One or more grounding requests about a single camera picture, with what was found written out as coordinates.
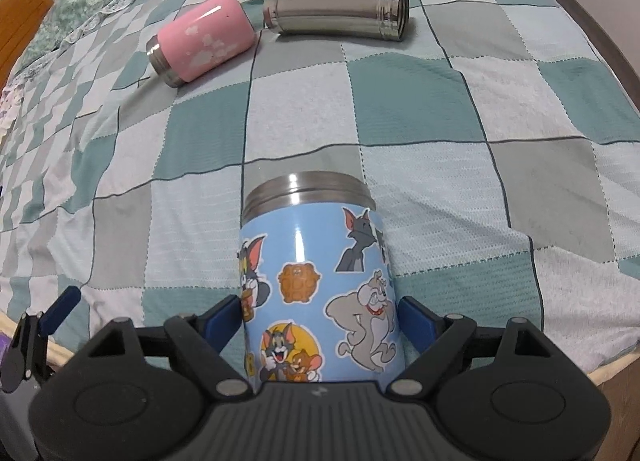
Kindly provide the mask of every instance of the metal cylinder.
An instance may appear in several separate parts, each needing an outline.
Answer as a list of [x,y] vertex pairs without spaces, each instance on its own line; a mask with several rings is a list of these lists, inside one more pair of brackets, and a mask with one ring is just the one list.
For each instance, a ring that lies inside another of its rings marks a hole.
[[267,27],[280,34],[402,40],[409,0],[264,0]]
[[319,202],[351,203],[376,209],[367,185],[353,176],[339,172],[297,172],[253,189],[244,203],[242,226],[279,208]]
[[375,207],[362,181],[336,172],[289,174],[249,194],[238,263],[254,390],[270,380],[371,380],[384,391],[404,370]]
[[167,62],[157,35],[153,35],[146,44],[146,56],[155,72],[168,86],[178,88],[186,84]]

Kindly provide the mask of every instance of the bed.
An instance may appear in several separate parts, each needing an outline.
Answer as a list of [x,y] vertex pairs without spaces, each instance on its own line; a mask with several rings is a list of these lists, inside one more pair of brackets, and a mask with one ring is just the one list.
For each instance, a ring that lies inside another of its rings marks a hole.
[[239,292],[246,194],[335,170],[369,185],[398,296],[525,316],[587,373],[636,347],[640,116],[555,0],[410,0],[401,43],[279,38],[239,0],[254,47],[168,88],[146,42],[202,1],[120,0],[3,93],[8,319],[81,286],[63,361],[113,317],[201,313]]

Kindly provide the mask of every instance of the pink thermos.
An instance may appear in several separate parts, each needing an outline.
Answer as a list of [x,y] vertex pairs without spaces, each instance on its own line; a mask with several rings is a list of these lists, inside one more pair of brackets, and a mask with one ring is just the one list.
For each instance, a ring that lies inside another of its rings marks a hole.
[[146,54],[168,85],[180,87],[248,50],[254,40],[238,0],[208,0],[162,27]]

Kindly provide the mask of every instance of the screw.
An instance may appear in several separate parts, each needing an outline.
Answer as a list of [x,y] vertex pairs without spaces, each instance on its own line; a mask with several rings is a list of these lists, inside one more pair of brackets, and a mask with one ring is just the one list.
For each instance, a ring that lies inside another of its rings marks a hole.
[[216,390],[223,396],[240,396],[248,388],[249,386],[244,381],[233,378],[222,380],[216,385]]
[[391,384],[391,390],[399,396],[415,396],[422,390],[422,384],[418,380],[405,378],[394,381]]
[[311,394],[317,397],[323,397],[328,392],[329,392],[329,389],[325,387],[318,387],[317,389],[314,389],[313,391],[311,391]]

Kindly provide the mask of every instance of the cartoon sticker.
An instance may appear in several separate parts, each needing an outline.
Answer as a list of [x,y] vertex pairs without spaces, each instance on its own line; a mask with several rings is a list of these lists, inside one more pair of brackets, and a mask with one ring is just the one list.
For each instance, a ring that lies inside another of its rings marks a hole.
[[385,342],[396,328],[396,310],[386,298],[381,270],[357,291],[330,300],[324,312],[347,331],[345,341],[336,348],[338,356],[350,355],[360,367],[376,373],[383,372],[396,356],[396,344]]
[[255,355],[250,352],[251,344],[249,343],[249,334],[244,333],[244,350],[246,351],[244,355],[244,372],[252,379],[255,377]]
[[278,274],[284,302],[308,303],[318,291],[321,277],[314,263],[286,263]]
[[260,381],[320,381],[324,363],[318,340],[293,322],[272,325],[262,334]]
[[271,284],[258,273],[260,251],[267,235],[259,235],[251,242],[246,240],[238,252],[240,264],[240,288],[242,292],[242,319],[249,322],[255,316],[255,308],[267,302],[271,295]]
[[386,243],[384,234],[376,228],[376,241],[378,242],[378,248],[380,248],[380,253],[382,254],[382,263],[389,263],[389,256],[386,251]]
[[255,377],[255,361],[253,353],[247,353],[244,356],[244,370],[249,378]]
[[355,243],[351,248],[345,248],[335,271],[364,271],[364,250],[376,242],[369,220],[369,209],[367,208],[358,217],[348,208],[342,207],[342,210],[344,210],[344,224],[349,231],[347,237],[354,239]]

